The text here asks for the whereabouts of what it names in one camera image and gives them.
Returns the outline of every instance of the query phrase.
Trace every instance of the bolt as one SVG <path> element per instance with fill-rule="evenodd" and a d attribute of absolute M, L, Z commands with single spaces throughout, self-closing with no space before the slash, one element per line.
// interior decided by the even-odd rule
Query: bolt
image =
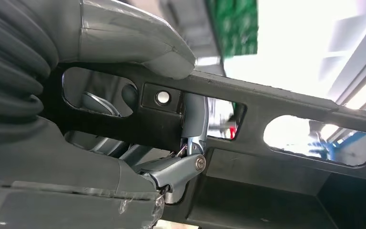
<path fill-rule="evenodd" d="M 205 158 L 203 156 L 198 156 L 196 158 L 195 168 L 198 171 L 201 171 L 201 170 L 203 170 L 205 168 Z"/>
<path fill-rule="evenodd" d="M 169 95 L 169 93 L 167 93 L 165 91 L 158 92 L 158 94 L 156 94 L 156 101 L 160 105 L 166 105 L 166 104 L 168 104 L 168 102 L 170 101 L 170 95 Z"/>

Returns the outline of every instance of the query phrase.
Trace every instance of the metal pivot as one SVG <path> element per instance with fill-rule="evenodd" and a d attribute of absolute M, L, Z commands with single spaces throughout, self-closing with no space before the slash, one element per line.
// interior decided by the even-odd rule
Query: metal pivot
<path fill-rule="evenodd" d="M 208 99 L 201 95 L 184 95 L 185 120 L 182 147 L 177 153 L 138 165 L 142 175 L 152 178 L 156 188 L 165 193 L 165 202 L 178 202 L 189 180 L 204 171 L 205 141 L 208 131 Z"/>

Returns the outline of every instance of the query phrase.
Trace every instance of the green circuit board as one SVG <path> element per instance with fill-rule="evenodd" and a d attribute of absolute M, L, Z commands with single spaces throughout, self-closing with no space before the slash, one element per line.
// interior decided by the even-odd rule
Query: green circuit board
<path fill-rule="evenodd" d="M 257 54 L 256 0 L 208 0 L 208 7 L 224 58 Z"/>

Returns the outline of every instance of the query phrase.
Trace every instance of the gray protective cover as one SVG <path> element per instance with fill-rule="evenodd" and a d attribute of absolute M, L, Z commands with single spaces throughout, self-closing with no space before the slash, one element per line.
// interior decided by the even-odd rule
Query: gray protective cover
<path fill-rule="evenodd" d="M 149 228 L 163 209 L 153 184 L 68 144 L 37 116 L 36 95 L 59 62 L 137 62 L 182 79 L 194 61 L 165 21 L 115 0 L 0 0 L 0 225 Z"/>

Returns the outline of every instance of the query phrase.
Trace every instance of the black plastic housing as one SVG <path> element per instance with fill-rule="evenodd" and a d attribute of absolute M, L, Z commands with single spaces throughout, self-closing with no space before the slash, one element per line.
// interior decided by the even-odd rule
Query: black plastic housing
<path fill-rule="evenodd" d="M 61 76 L 70 67 L 130 79 L 140 93 L 138 112 L 117 118 L 71 107 L 61 95 Z M 282 115 L 366 132 L 366 111 L 196 71 L 182 80 L 168 79 L 137 64 L 63 64 L 47 84 L 41 96 L 43 115 L 63 131 L 80 130 L 168 150 L 180 145 L 182 115 L 142 106 L 146 84 L 243 104 L 236 139 L 208 138 L 206 170 L 189 182 L 180 203 L 166 207 L 166 220 L 203 229 L 366 229 L 366 163 L 350 167 L 278 152 L 263 141 L 267 124 Z"/>

